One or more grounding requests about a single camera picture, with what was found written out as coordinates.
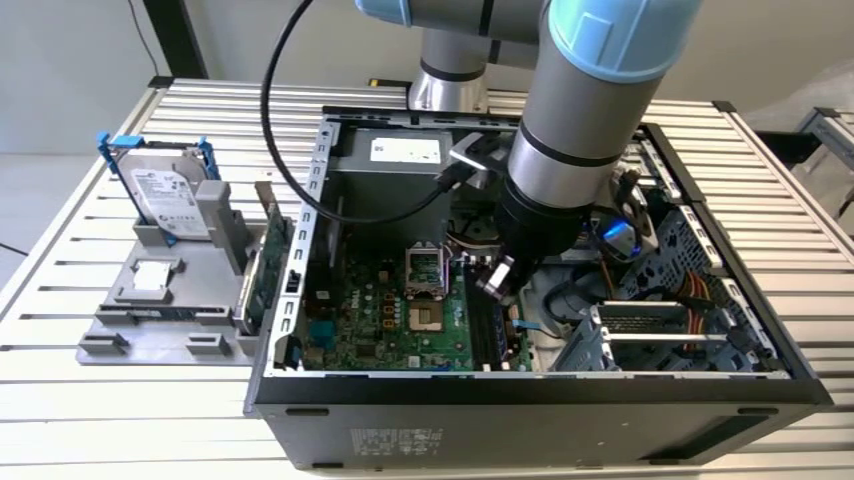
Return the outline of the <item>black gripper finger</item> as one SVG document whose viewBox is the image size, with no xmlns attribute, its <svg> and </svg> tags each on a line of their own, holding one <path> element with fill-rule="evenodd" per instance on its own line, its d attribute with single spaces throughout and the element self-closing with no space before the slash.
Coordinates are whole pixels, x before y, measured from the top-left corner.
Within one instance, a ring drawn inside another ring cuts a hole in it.
<svg viewBox="0 0 854 480">
<path fill-rule="evenodd" d="M 514 259 L 510 271 L 510 294 L 517 295 L 528 285 L 534 275 L 534 259 L 520 257 Z"/>
<path fill-rule="evenodd" d="M 516 260 L 504 255 L 481 274 L 477 286 L 493 299 L 510 299 L 514 296 L 516 276 Z"/>
</svg>

